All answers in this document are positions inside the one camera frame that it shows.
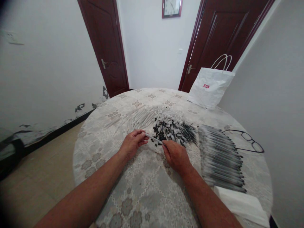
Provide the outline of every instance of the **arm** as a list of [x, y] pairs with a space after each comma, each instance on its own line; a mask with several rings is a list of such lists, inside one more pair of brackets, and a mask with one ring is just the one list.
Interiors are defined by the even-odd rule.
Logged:
[[35, 227], [89, 227], [97, 218], [124, 166], [148, 143], [143, 130], [124, 139], [119, 151], [92, 176], [64, 197]]
[[179, 173], [194, 204], [202, 227], [242, 227], [225, 204], [204, 182], [189, 161], [186, 149], [180, 144], [164, 140], [165, 157]]

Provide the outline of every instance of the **white paper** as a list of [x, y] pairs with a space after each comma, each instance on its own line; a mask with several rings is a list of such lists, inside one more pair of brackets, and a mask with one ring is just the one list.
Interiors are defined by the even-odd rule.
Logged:
[[233, 214], [270, 227], [267, 214], [257, 197], [218, 186], [214, 187], [214, 192]]

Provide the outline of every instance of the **tiled floor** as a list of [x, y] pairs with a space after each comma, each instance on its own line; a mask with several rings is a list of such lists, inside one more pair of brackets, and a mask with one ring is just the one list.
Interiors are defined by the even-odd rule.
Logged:
[[74, 188], [73, 150], [82, 124], [29, 154], [0, 182], [2, 203], [18, 227], [33, 227]]

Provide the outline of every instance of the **wall clock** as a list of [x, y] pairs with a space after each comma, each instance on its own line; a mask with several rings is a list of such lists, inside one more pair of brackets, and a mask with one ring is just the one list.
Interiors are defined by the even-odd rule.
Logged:
[[162, 18], [181, 16], [183, 0], [162, 0]]

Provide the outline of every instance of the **bag handle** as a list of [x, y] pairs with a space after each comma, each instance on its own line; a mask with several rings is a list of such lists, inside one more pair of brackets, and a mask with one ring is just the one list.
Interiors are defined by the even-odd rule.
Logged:
[[[216, 65], [216, 67], [215, 67], [214, 69], [216, 69], [217, 66], [218, 66], [223, 60], [226, 60], [226, 61], [225, 61], [224, 68], [223, 68], [223, 72], [224, 72], [224, 70], [227, 70], [227, 69], [228, 69], [228, 67], [230, 66], [230, 63], [231, 63], [231, 61], [232, 61], [232, 56], [231, 56], [231, 55], [227, 55], [227, 54], [221, 55], [221, 56], [218, 57], [218, 59], [214, 62], [214, 64], [215, 64], [222, 56], [224, 56], [224, 55], [225, 55], [225, 57]], [[225, 69], [226, 64], [227, 64], [227, 59], [228, 59], [228, 57], [230, 57], [230, 62], [229, 62], [229, 64], [228, 64], [227, 68]]]

